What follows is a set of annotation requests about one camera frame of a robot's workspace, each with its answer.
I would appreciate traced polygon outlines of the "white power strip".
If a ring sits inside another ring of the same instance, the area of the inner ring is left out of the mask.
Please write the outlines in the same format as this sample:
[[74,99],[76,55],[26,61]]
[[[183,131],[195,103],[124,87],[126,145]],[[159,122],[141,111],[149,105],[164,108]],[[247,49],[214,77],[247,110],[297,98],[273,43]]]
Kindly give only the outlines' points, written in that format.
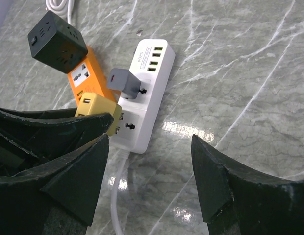
[[114,146],[137,154],[147,150],[175,56],[165,39],[138,43],[129,71],[141,86],[135,99],[121,97],[118,101],[122,115],[110,138]]

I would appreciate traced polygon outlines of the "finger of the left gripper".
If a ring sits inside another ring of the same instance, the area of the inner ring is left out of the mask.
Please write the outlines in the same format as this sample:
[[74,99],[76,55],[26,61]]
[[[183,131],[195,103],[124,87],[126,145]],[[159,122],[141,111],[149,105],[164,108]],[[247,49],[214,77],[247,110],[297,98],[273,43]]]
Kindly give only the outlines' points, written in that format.
[[75,108],[0,108],[0,176],[13,176],[70,153],[106,133],[113,122],[109,113],[75,113]]

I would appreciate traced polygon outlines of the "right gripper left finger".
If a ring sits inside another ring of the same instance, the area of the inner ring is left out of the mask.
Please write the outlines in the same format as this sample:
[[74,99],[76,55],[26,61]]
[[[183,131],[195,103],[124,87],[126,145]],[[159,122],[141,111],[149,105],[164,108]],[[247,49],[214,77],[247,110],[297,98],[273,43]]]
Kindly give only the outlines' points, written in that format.
[[108,159],[107,135],[40,166],[0,177],[0,235],[83,235]]

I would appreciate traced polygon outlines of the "grey plug adapter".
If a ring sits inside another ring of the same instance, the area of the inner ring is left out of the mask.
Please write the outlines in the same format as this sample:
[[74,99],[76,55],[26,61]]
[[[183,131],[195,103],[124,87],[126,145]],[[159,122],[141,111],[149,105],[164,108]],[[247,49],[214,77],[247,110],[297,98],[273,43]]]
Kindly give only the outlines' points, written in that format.
[[122,98],[135,99],[139,93],[141,81],[129,70],[113,68],[107,78],[110,90],[121,93]]

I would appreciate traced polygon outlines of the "yellow plug adapter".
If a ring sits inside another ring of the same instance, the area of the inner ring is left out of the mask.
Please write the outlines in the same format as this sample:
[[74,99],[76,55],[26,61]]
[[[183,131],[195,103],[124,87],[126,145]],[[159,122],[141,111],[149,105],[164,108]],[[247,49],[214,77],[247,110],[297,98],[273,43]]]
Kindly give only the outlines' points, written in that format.
[[103,97],[97,93],[86,92],[82,95],[78,104],[75,116],[95,115],[110,113],[114,121],[110,125],[107,134],[113,136],[116,134],[117,124],[122,114],[122,108],[115,101]]

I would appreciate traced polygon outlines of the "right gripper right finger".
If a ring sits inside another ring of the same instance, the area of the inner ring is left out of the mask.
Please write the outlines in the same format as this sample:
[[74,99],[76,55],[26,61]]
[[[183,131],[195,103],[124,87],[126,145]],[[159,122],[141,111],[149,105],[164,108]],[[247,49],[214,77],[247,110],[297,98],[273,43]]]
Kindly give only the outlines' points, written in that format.
[[192,136],[192,166],[211,235],[304,235],[304,179],[250,168]]

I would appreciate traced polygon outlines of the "black cube power adapter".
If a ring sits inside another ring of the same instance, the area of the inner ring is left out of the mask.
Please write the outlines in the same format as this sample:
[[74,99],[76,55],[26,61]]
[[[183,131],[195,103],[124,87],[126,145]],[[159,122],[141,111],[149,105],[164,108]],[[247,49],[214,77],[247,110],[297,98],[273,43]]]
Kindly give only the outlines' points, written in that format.
[[79,30],[52,11],[47,11],[27,35],[32,58],[68,74],[87,55]]

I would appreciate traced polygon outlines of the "orange power strip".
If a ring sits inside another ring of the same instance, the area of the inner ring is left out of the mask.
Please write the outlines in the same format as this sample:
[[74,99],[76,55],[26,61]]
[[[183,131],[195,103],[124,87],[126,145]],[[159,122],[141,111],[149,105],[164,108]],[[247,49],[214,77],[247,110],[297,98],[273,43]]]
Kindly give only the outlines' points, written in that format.
[[67,74],[69,84],[78,105],[86,92],[96,93],[116,102],[113,92],[106,86],[106,78],[93,49],[87,46],[88,53],[83,60]]

